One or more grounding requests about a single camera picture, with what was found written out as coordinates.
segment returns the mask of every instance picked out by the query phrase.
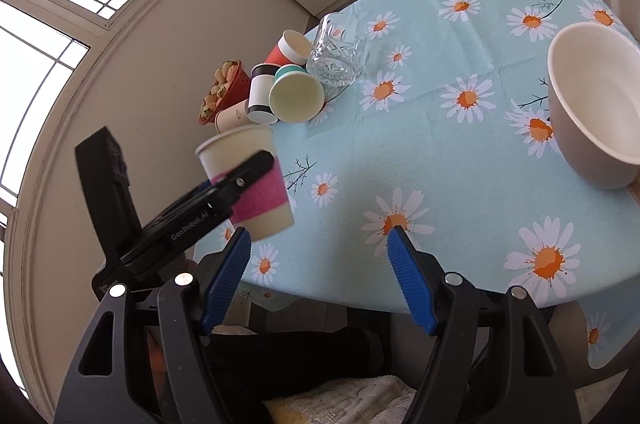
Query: blue gripper pad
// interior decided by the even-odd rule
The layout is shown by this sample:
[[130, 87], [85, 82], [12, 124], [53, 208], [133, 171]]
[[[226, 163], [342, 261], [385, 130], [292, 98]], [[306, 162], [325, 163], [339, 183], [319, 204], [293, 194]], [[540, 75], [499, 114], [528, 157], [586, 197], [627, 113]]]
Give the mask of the blue gripper pad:
[[204, 312], [200, 318], [200, 328], [209, 334], [213, 327], [221, 325], [226, 311], [236, 293], [242, 274], [251, 258], [251, 235], [239, 227], [236, 238], [229, 241], [228, 250], [215, 279], [204, 293]]
[[431, 334], [438, 324], [433, 312], [433, 293], [415, 263], [412, 251], [415, 252], [415, 249], [408, 238], [402, 238], [395, 228], [389, 231], [386, 238], [386, 253], [396, 273], [406, 304], [409, 305], [416, 324]]

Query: light blue floral tablecloth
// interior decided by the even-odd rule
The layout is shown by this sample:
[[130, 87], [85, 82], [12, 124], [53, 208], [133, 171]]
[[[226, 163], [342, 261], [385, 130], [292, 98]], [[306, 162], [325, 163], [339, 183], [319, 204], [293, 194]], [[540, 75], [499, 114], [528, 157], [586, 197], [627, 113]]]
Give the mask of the light blue floral tablecloth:
[[[626, 189], [591, 187], [560, 155], [546, 52], [579, 21], [631, 34], [601, 0], [346, 10], [369, 30], [366, 71], [310, 122], [274, 126], [296, 224], [254, 244], [240, 291], [271, 309], [304, 296], [406, 311], [385, 257], [388, 230], [402, 225], [478, 288], [521, 284], [539, 306], [583, 298], [590, 361], [602, 366], [640, 326], [630, 295], [640, 207]], [[231, 231], [205, 237], [196, 257]]]

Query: metal bolt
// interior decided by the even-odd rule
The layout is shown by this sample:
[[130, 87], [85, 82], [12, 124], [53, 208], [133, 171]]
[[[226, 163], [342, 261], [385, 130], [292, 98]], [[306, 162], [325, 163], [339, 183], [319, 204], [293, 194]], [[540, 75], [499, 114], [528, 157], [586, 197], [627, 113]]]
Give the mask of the metal bolt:
[[447, 283], [447, 285], [453, 285], [454, 287], [457, 287], [458, 285], [462, 285], [462, 276], [455, 272], [447, 272], [445, 274], [444, 281], [445, 283]]
[[516, 299], [524, 299], [527, 297], [527, 291], [522, 287], [514, 287], [511, 289], [511, 295]]
[[175, 284], [184, 287], [193, 281], [193, 276], [188, 272], [181, 272], [175, 277]]
[[119, 298], [127, 291], [127, 288], [122, 283], [116, 283], [109, 289], [109, 295], [112, 298]]

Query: red basket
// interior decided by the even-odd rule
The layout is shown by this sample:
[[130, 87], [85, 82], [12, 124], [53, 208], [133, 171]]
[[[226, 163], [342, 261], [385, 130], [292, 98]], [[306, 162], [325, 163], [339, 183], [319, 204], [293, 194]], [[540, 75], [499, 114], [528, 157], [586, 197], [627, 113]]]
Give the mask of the red basket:
[[238, 102], [240, 102], [241, 100], [249, 99], [249, 89], [251, 87], [249, 76], [246, 74], [244, 68], [242, 67], [242, 61], [238, 60], [236, 61], [236, 63], [238, 64], [236, 76], [228, 86], [224, 97], [220, 101], [220, 104], [213, 109], [213, 113], [209, 115], [209, 117], [203, 118], [202, 116], [198, 116], [198, 121], [200, 124], [213, 122], [218, 112], [226, 110], [234, 104], [238, 104]]

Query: pink and white paper cup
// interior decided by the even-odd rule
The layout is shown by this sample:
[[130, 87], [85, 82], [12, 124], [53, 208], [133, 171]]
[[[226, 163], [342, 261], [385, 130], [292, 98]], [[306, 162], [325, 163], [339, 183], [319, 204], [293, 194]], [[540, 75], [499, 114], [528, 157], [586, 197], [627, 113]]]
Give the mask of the pink and white paper cup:
[[311, 54], [311, 41], [295, 30], [285, 30], [278, 44], [265, 59], [265, 63], [278, 66], [295, 64], [306, 65]]
[[241, 126], [210, 138], [196, 149], [196, 157], [212, 183], [261, 149], [273, 155], [273, 168], [242, 193], [229, 218], [235, 227], [248, 230], [254, 242], [294, 223], [271, 129], [259, 124]]

